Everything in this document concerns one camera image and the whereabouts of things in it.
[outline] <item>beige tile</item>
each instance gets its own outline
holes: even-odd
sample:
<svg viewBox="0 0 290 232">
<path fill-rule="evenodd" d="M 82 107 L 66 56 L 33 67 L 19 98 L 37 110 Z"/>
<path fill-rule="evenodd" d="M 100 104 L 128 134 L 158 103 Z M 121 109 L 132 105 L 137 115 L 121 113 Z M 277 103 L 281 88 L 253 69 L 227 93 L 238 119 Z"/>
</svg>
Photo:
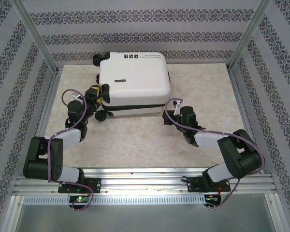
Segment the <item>beige tile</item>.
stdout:
<svg viewBox="0 0 290 232">
<path fill-rule="evenodd" d="M 243 128 L 225 64 L 168 64 L 172 97 L 194 108 L 199 125 L 233 132 Z M 68 65 L 63 69 L 46 135 L 64 128 L 65 89 L 85 92 L 96 84 L 99 68 Z M 73 98 L 65 96 L 66 102 Z M 84 141 L 64 151 L 64 164 L 76 167 L 209 167 L 223 162 L 219 150 L 193 147 L 161 114 L 144 117 L 92 118 Z"/>
</svg>

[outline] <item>enclosure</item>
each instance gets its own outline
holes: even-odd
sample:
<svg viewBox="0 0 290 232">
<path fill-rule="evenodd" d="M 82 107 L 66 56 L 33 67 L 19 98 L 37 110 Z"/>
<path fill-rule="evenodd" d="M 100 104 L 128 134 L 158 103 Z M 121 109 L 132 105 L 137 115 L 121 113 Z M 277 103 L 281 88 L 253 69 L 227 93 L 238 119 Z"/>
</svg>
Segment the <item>enclosure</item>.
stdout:
<svg viewBox="0 0 290 232">
<path fill-rule="evenodd" d="M 41 231 L 69 230 L 59 221 L 82 217 L 60 204 L 31 204 L 32 197 L 59 201 L 61 196 L 58 184 L 28 182 L 22 176 L 23 166 L 32 137 L 64 128 L 65 106 L 58 101 L 62 90 L 88 86 L 91 76 L 94 82 L 99 68 L 92 65 L 92 56 L 108 51 L 162 53 L 171 74 L 172 96 L 184 95 L 198 112 L 201 125 L 227 131 L 244 128 L 263 152 L 264 172 L 243 178 L 237 193 L 223 206 L 230 217 L 219 214 L 222 207 L 208 214 L 214 222 L 230 231 L 249 231 L 253 221 L 254 230 L 290 231 L 290 0 L 0 0 L 0 231 L 24 231 L 26 226 L 36 231 L 38 227 Z M 217 229 L 201 206 L 138 205 L 130 211 L 126 205 L 117 208 L 108 202 L 127 196 L 133 200 L 135 196 L 128 192 L 142 195 L 141 189 L 148 185 L 154 202 L 163 196 L 186 197 L 187 188 L 180 185 L 180 177 L 200 175 L 222 161 L 212 150 L 186 149 L 180 134 L 164 137 L 175 129 L 161 130 L 159 120 L 158 116 L 110 119 L 105 126 L 92 121 L 90 139 L 67 151 L 66 164 L 86 167 L 85 174 L 99 175 L 107 183 L 101 187 L 103 194 L 96 206 L 104 213 L 97 214 L 93 205 L 88 209 L 88 214 L 99 218 L 101 227 L 87 219 L 84 230 L 116 230 L 103 221 L 103 214 L 126 231 L 127 225 L 119 222 L 131 217 L 135 223 L 131 222 L 131 230 L 192 230 L 197 226 L 194 215 L 203 221 L 200 228 Z M 129 132 L 127 128 L 137 129 Z M 118 137 L 116 146 L 103 148 L 100 144 L 108 131 L 125 131 L 127 137 Z M 137 136 L 143 138 L 132 147 Z M 154 141 L 159 143 L 150 150 L 148 143 Z M 168 144 L 177 142 L 177 148 L 168 150 Z M 92 144 L 99 150 L 96 156 L 90 152 Z M 86 148 L 80 152 L 80 146 Z M 78 161 L 81 154 L 86 157 L 83 162 Z M 125 181 L 125 191 L 115 190 L 121 185 L 119 179 Z M 159 196 L 153 189 L 163 194 Z M 126 214 L 112 217 L 112 211 Z M 192 227 L 171 211 L 187 213 Z M 239 218 L 234 211 L 247 220 L 236 224 Z M 151 215 L 150 226 L 150 222 L 143 225 L 138 221 L 151 212 L 159 212 L 163 225 L 174 225 L 156 227 L 155 215 Z M 41 226 L 38 217 L 48 217 L 43 226 L 49 227 Z"/>
</svg>

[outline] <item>purple cable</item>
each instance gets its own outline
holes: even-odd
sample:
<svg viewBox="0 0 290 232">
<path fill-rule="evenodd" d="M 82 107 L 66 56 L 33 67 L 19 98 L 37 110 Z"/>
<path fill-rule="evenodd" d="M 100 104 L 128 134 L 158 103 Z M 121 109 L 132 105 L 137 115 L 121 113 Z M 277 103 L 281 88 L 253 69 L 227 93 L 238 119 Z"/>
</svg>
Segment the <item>purple cable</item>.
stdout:
<svg viewBox="0 0 290 232">
<path fill-rule="evenodd" d="M 255 170 L 254 172 L 252 172 L 250 175 L 253 175 L 253 174 L 256 174 L 256 173 L 259 173 L 263 168 L 264 168 L 264 165 L 265 165 L 265 159 L 264 159 L 264 155 L 262 154 L 262 152 L 257 148 L 256 145 L 254 145 L 251 141 L 241 137 L 241 136 L 238 136 L 236 134 L 231 134 L 231 133 L 224 133 L 224 132 L 220 132 L 220 131 L 214 131 L 214 130 L 200 130 L 200 129 L 195 129 L 195 128 L 192 128 L 192 127 L 186 127 L 184 125 L 181 125 L 177 122 L 175 122 L 169 115 L 168 111 L 167 111 L 167 106 L 169 104 L 170 101 L 174 101 L 174 100 L 179 100 L 179 101 L 183 101 L 183 99 L 180 99 L 180 98 L 171 98 L 169 99 L 165 106 L 164 106 L 164 111 L 165 111 L 165 114 L 167 115 L 167 117 L 170 119 L 171 122 L 173 122 L 173 124 L 179 126 L 179 127 L 182 127 L 182 128 L 185 128 L 185 129 L 188 129 L 188 130 L 192 130 L 192 131 L 197 131 L 197 132 L 203 132 L 203 133 L 212 133 L 212 134 L 222 134 L 222 135 L 227 135 L 227 136 L 232 136 L 232 137 L 235 137 L 237 139 L 240 139 L 242 140 L 243 142 L 245 142 L 246 144 L 249 144 L 251 145 L 256 151 L 257 153 L 259 154 L 260 158 L 261 158 L 261 167 L 258 169 L 258 170 Z M 231 195 L 233 194 L 233 192 L 235 191 L 235 189 L 237 188 L 238 184 L 240 183 L 240 180 L 237 181 L 236 185 L 234 186 L 234 188 L 232 189 L 232 191 L 226 196 L 226 198 L 222 201 L 222 203 L 220 203 L 218 206 L 215 206 L 213 208 L 219 208 L 220 206 L 222 206 L 230 197 Z"/>
<path fill-rule="evenodd" d="M 86 110 L 87 110 L 87 102 L 86 102 L 86 99 L 85 99 L 84 95 L 83 95 L 81 92 L 79 92 L 79 91 L 77 91 L 77 90 L 75 90 L 75 89 L 72 89 L 72 88 L 67 89 L 67 90 L 65 90 L 65 91 L 62 93 L 62 95 L 61 95 L 62 103 L 63 103 L 64 105 L 67 106 L 67 104 L 66 104 L 66 103 L 64 102 L 64 100 L 63 100 L 63 96 L 64 96 L 64 94 L 65 94 L 66 92 L 68 92 L 68 91 L 74 91 L 74 92 L 77 92 L 77 93 L 78 93 L 78 94 L 83 98 L 85 108 L 84 108 L 83 115 L 80 117 L 80 119 L 79 119 L 79 120 L 78 120 L 78 121 L 77 121 L 73 126 L 71 126 L 70 128 L 67 128 L 67 129 L 61 130 L 61 131 L 59 131 L 59 132 L 53 134 L 52 136 L 50 136 L 50 138 L 49 138 L 49 140 L 48 140 L 48 143 L 47 143 L 47 168 L 48 168 L 48 170 L 47 170 L 47 171 L 48 171 L 48 177 L 47 177 L 47 179 L 48 179 L 48 180 L 47 180 L 47 181 L 48 181 L 49 183 L 51 182 L 51 159 L 50 159 L 51 154 L 50 154 L 50 147 L 51 147 L 51 141 L 52 141 L 52 139 L 55 138 L 57 135 L 60 135 L 60 134 L 62 134 L 62 133 L 64 133 L 64 132 L 70 131 L 71 129 L 75 128 L 75 127 L 76 127 L 76 126 L 77 126 L 77 125 L 82 121 L 82 119 L 84 118 L 84 116 L 85 116 L 85 114 L 86 114 Z M 88 202 L 84 207 L 82 207 L 82 208 L 80 208 L 80 209 L 77 209 L 77 211 L 82 211 L 82 210 L 88 208 L 88 207 L 90 206 L 90 204 L 92 203 L 92 201 L 93 201 L 93 190 L 92 190 L 90 187 L 88 187 L 88 186 L 86 186 L 86 185 L 78 184 L 78 183 L 72 183 L 72 182 L 61 182 L 61 181 L 54 181 L 54 182 L 56 182 L 56 183 L 60 183 L 60 184 L 67 184 L 67 185 L 81 186 L 81 187 L 87 188 L 87 189 L 91 192 L 92 197 L 91 197 L 90 201 L 89 201 L 89 202 Z"/>
</svg>

